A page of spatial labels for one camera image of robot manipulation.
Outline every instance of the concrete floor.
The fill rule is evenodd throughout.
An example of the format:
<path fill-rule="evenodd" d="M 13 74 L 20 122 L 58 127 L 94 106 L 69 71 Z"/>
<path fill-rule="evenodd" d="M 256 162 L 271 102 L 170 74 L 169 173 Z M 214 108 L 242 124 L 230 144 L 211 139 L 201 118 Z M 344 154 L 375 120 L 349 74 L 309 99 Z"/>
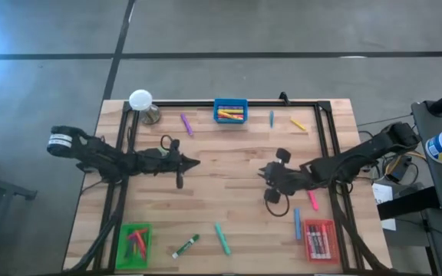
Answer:
<path fill-rule="evenodd" d="M 1 0 L 0 54 L 114 53 L 126 6 Z M 124 53 L 193 51 L 442 51 L 442 0 L 137 1 Z M 111 64 L 0 61 L 0 179 L 39 191 L 8 214 L 0 275 L 60 271 L 83 174 L 45 146 L 56 124 L 93 133 Z M 121 61 L 111 98 L 138 88 L 157 99 L 348 97 L 360 124 L 441 97 L 442 57 Z M 431 185 L 426 166 L 419 180 Z M 396 268 L 427 266 L 422 258 L 404 268 L 410 254 L 391 253 Z"/>

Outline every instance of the red box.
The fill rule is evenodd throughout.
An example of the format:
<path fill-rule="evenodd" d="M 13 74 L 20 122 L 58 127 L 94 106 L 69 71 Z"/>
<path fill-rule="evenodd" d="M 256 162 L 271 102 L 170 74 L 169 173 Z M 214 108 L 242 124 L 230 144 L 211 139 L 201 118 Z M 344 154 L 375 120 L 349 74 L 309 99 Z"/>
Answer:
<path fill-rule="evenodd" d="M 340 258 L 338 256 L 334 221 L 306 219 L 303 225 L 302 236 L 305 237 L 306 258 L 308 261 L 313 264 L 338 264 Z"/>

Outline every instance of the blue box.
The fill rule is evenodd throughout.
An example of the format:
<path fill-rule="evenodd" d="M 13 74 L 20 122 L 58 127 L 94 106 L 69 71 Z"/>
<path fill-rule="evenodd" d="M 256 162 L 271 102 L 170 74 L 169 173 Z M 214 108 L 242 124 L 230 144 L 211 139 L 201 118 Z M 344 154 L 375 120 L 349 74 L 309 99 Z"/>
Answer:
<path fill-rule="evenodd" d="M 243 107 L 243 120 L 220 119 L 218 118 L 219 106 Z M 245 123 L 249 118 L 249 101 L 247 99 L 214 99 L 214 120 L 217 123 Z"/>

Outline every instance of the white paper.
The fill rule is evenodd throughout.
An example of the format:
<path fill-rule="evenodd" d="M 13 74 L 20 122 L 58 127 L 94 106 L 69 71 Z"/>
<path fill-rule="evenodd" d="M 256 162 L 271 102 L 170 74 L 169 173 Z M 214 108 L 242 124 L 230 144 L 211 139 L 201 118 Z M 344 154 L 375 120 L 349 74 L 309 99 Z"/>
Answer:
<path fill-rule="evenodd" d="M 373 193 L 376 204 L 393 200 L 393 190 L 391 189 L 390 186 L 385 186 L 382 184 L 375 183 L 373 184 Z M 381 227 L 383 229 L 397 231 L 397 226 L 395 225 L 394 218 L 385 219 L 384 221 L 381 221 Z"/>

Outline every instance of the wooden tabletop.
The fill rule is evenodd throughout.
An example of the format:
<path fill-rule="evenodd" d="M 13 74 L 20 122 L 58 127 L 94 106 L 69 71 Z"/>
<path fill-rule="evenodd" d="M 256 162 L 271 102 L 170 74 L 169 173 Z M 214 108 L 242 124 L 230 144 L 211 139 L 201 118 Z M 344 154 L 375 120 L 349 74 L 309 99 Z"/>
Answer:
<path fill-rule="evenodd" d="M 348 150 L 360 143 L 351 102 L 348 99 L 331 100 L 331 105 L 341 151 Z M 110 145 L 116 143 L 122 106 L 122 100 L 107 100 L 102 106 L 95 135 L 104 136 Z M 273 129 L 269 126 L 270 110 L 275 114 Z M 162 135 L 169 134 L 180 139 L 180 151 L 201 163 L 186 172 L 183 189 L 176 188 L 174 173 L 130 177 L 123 223 L 149 222 L 153 225 L 150 267 L 135 272 L 341 272 L 340 264 L 307 262 L 304 243 L 295 239 L 294 208 L 300 208 L 302 220 L 332 219 L 328 190 L 315 190 L 318 211 L 312 209 L 307 193 L 300 191 L 290 197 L 291 212 L 276 218 L 263 204 L 266 184 L 257 176 L 258 168 L 275 160 L 275 151 L 279 147 L 292 153 L 288 165 L 291 168 L 321 156 L 312 108 L 250 107 L 249 119 L 243 125 L 214 122 L 213 109 L 208 107 L 162 107 L 161 112 L 158 124 L 139 126 L 135 149 L 157 147 Z M 180 113 L 186 114 L 193 136 L 187 135 Z M 290 123 L 290 118 L 297 119 L 307 131 Z M 326 124 L 325 129 L 331 146 Z M 98 180 L 98 175 L 87 175 L 84 187 Z M 81 196 L 65 268 L 75 265 L 97 237 L 106 190 L 103 184 Z M 361 237 L 380 261 L 390 267 L 370 182 L 355 181 L 351 200 Z M 284 199 L 272 207 L 275 212 L 283 211 Z M 216 236 L 215 222 L 221 224 L 225 233 L 232 252 L 230 256 L 225 255 Z M 171 255 L 194 234 L 200 234 L 199 241 L 178 259 L 173 259 Z M 347 235 L 346 238 L 351 266 L 355 267 Z M 108 259 L 108 249 L 109 243 L 105 260 Z"/>

